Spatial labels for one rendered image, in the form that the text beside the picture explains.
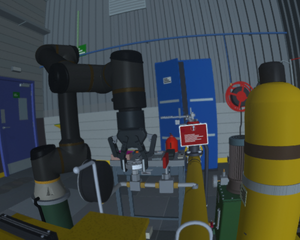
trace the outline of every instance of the blue locker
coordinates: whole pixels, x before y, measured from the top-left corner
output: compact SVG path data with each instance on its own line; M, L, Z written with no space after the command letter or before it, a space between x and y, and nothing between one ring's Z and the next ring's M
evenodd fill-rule
M216 169L218 167L217 105L210 58L182 61L173 59L155 64L159 118L186 114L183 111L185 101L181 94L179 62L182 62L184 67L188 113L191 108L200 123L207 123L209 169ZM178 139L179 148L184 149L180 146L179 126L175 123L176 119L159 119L161 150L166 149L165 142L169 133ZM180 118L180 124L183 123L183 118Z

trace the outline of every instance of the table leg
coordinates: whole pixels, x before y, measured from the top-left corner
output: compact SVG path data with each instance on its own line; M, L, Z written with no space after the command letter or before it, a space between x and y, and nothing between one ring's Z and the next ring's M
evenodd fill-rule
M178 167L178 178L179 178L179 183L184 183L185 182L185 168L183 166ZM182 211L183 211L183 206L184 206L184 196L185 196L185 188L184 187L179 187L179 226L181 225L181 217L182 217Z
M113 180L114 180L114 185L117 185L119 183L119 175L118 175L118 172L117 172L117 166L113 166L112 167L112 171L113 171ZM118 215L119 216L123 216L123 204L122 204L122 199L121 199L121 196L120 196L120 189L118 189L116 192L115 192L115 197L116 197L116 204L117 204L117 207L118 207Z
M130 182L130 175L126 176L126 181ZM131 188L128 187L128 196L129 196L129 206L130 206L130 216L135 216L135 209L134 209L134 198L132 196Z

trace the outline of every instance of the red hose reel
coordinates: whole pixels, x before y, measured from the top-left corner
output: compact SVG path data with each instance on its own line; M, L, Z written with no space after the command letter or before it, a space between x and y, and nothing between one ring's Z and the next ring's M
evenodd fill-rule
M225 100L228 106L237 112L245 111L245 104L252 86L244 81L237 81L230 85L225 92Z

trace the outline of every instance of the red bottle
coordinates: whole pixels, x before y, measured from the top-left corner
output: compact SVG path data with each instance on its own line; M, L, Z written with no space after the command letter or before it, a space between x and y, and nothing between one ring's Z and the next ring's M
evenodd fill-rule
M170 133L170 136L165 141L165 150L174 149L174 151L178 152L178 140Z

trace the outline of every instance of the green vertical line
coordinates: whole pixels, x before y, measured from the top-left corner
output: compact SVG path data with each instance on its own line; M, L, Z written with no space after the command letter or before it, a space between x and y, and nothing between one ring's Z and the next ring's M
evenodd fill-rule
M79 11L76 18L76 47L79 48Z

